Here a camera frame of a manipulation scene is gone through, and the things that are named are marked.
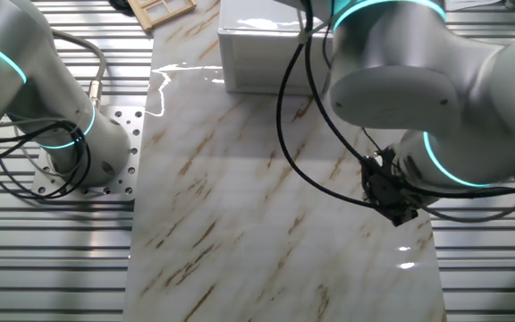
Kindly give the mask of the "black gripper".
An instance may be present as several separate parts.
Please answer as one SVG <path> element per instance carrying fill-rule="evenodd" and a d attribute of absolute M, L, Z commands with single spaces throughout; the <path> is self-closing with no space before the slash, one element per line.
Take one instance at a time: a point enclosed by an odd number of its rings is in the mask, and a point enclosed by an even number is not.
<path fill-rule="evenodd" d="M 364 157 L 361 168 L 361 185 L 364 200 L 392 225 L 401 225 L 418 217 L 418 208 L 401 194 L 401 180 L 393 175 L 392 149 L 378 152 L 375 157 Z"/>

